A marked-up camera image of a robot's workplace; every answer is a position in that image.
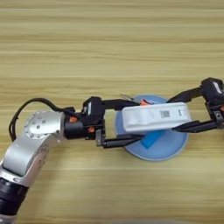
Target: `white box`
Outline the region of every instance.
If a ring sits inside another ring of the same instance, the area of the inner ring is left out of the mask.
[[[192,119],[183,102],[127,107],[122,110],[123,127],[127,132],[168,130]]]

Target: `blue circular plate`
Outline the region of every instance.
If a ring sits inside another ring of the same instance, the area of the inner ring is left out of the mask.
[[[143,99],[153,103],[166,103],[167,101],[165,98],[151,94],[135,97],[135,100],[138,101]],[[116,113],[115,131],[117,135],[127,133],[123,128],[123,116],[120,111]],[[187,140],[187,133],[166,129],[162,136],[156,139],[148,149],[141,144],[141,141],[125,146],[125,149],[138,158],[150,161],[161,161],[178,155],[185,148]]]

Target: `robotic arm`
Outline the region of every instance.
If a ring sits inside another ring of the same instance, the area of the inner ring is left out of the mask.
[[[189,102],[201,95],[206,99],[211,121],[188,122],[174,127],[173,130],[195,133],[224,128],[224,90],[221,80],[203,80],[200,87],[182,92],[171,98],[168,103]],[[22,133],[17,137],[18,115],[31,102],[43,102],[52,111],[43,110],[31,115],[25,122]],[[76,113],[73,107],[58,108],[43,98],[26,102],[10,122],[12,144],[0,164],[0,223],[14,223],[29,188],[46,162],[49,151],[64,139],[95,140],[96,145],[103,148],[123,147],[142,139],[144,135],[137,134],[107,139],[104,120],[107,109],[119,111],[140,105],[141,102],[134,100],[103,101],[100,97],[91,97],[83,103],[81,112]]]
[[[38,111],[31,115],[17,137],[16,120],[30,102],[43,102],[54,111]],[[96,145],[103,148],[120,147],[141,139],[141,135],[106,139],[103,118],[106,109],[121,110],[138,105],[139,103],[133,101],[102,101],[99,97],[91,97],[83,103],[82,111],[75,113],[74,108],[57,108],[42,98],[31,99],[25,103],[10,123],[13,142],[0,164],[0,223],[14,223],[18,210],[45,164],[50,149],[64,139],[96,140]]]

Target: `wooden table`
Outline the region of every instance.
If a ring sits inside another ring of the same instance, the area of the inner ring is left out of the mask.
[[[89,96],[171,97],[224,72],[219,0],[3,0],[0,2],[0,149],[8,124],[32,97],[60,107]],[[203,99],[194,119],[207,119]],[[21,115],[37,109],[34,103]],[[114,112],[107,113],[108,136]],[[177,157],[151,163],[95,142],[64,142],[20,209],[17,223],[224,223],[223,131],[190,135]]]

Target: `black wire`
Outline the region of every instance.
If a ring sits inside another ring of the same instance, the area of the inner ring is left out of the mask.
[[[21,113],[21,111],[31,102],[42,102],[45,105],[47,105],[49,108],[51,108],[53,111],[58,111],[58,112],[64,112],[65,114],[69,115],[69,116],[74,116],[74,117],[78,117],[78,114],[74,113],[73,111],[67,109],[67,108],[58,108],[56,105],[54,105],[51,101],[48,101],[46,98],[32,98],[29,101],[25,102],[16,112],[16,114],[12,117],[11,121],[10,121],[10,125],[9,125],[9,132],[10,132],[10,138],[11,141],[13,142],[14,140],[16,140],[17,138],[17,134],[16,134],[16,123],[17,123],[17,119],[19,114]]]

